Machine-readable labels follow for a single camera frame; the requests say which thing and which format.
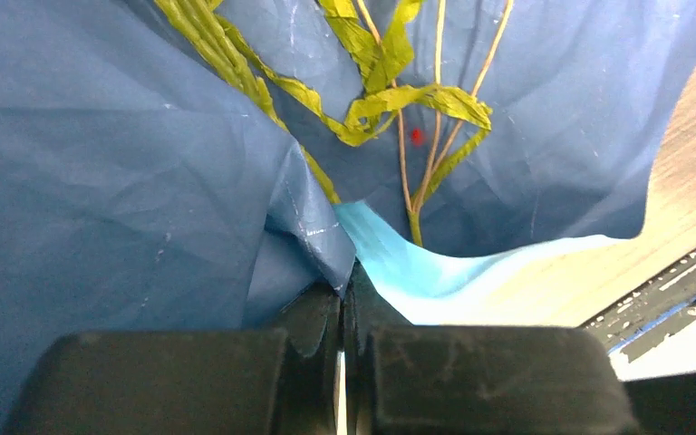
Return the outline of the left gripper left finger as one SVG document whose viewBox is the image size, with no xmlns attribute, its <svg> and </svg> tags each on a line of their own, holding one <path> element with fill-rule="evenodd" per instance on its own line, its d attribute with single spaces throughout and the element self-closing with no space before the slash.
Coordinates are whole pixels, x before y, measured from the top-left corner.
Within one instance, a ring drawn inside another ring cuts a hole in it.
<svg viewBox="0 0 696 435">
<path fill-rule="evenodd" d="M 333 434 L 340 298 L 324 285 L 245 331 L 58 339 L 6 434 Z"/>
</svg>

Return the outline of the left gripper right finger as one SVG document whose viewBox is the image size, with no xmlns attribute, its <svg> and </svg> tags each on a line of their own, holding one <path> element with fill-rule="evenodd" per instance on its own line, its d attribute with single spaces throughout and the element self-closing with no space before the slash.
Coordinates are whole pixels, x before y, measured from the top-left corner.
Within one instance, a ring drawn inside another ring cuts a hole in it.
<svg viewBox="0 0 696 435">
<path fill-rule="evenodd" d="M 343 300 L 351 434 L 635 434 L 601 343 L 550 326 L 414 325 L 355 263 Z"/>
</svg>

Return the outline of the blue wrapping paper sheet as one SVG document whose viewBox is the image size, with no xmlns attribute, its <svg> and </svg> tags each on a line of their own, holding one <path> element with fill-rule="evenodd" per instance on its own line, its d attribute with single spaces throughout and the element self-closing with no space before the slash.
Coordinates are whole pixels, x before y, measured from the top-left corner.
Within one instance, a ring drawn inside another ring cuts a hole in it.
<svg viewBox="0 0 696 435">
<path fill-rule="evenodd" d="M 278 126 L 158 1 L 0 1 L 0 430 L 41 353 L 85 330 L 237 329 L 355 262 L 415 324 L 476 313 L 532 260 L 643 229 L 649 177 L 696 66 L 696 1 L 511 1 L 478 99 L 488 136 L 413 243 L 398 127 L 353 147 L 273 84 Z M 317 24 L 327 23 L 321 1 Z M 406 26 L 430 84 L 436 4 Z M 469 90 L 506 1 L 445 1 L 443 82 Z M 363 93 L 335 36 L 307 71 Z"/>
</svg>

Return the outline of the orange rose stem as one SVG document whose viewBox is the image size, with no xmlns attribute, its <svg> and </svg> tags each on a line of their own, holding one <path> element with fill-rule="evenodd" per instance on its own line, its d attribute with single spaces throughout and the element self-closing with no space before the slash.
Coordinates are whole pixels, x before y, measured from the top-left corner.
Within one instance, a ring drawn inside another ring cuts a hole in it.
<svg viewBox="0 0 696 435">
<path fill-rule="evenodd" d="M 422 246 L 421 211 L 433 192 L 490 133 L 491 109 L 478 98 L 511 16 L 506 1 L 484 62 L 469 90 L 443 82 L 443 43 L 448 4 L 436 4 L 430 84 L 401 83 L 415 55 L 406 26 L 418 17 L 420 1 L 399 1 L 385 31 L 364 1 L 321 1 L 324 17 L 359 68 L 362 95 L 343 119 L 320 118 L 344 143 L 358 147 L 396 121 L 404 207 L 415 245 Z"/>
</svg>

